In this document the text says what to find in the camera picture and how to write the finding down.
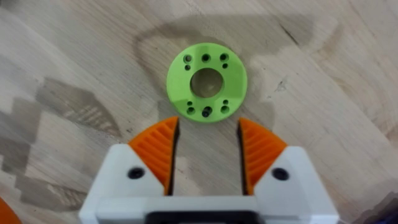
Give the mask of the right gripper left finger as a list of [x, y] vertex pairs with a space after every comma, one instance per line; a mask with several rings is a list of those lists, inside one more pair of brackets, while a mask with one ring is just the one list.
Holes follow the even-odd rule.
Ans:
[[178, 136], [179, 119], [172, 116], [111, 146], [80, 208], [80, 221], [99, 223], [96, 209], [106, 198], [172, 195]]

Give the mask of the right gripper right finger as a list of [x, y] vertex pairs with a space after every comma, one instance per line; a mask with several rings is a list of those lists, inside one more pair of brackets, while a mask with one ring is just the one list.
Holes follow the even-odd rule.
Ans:
[[242, 188], [265, 223], [338, 223], [339, 214], [306, 150], [262, 125], [238, 121]]

